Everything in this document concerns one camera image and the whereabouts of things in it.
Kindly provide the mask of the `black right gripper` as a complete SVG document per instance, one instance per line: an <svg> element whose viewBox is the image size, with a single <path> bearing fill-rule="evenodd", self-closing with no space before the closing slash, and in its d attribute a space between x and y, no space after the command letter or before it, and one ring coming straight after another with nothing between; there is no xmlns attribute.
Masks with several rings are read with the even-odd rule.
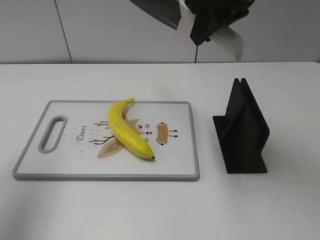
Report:
<svg viewBox="0 0 320 240"><path fill-rule="evenodd" d="M228 26L249 14L255 0L187 0L186 6L195 14L190 38L196 46L222 26Z"/></svg>

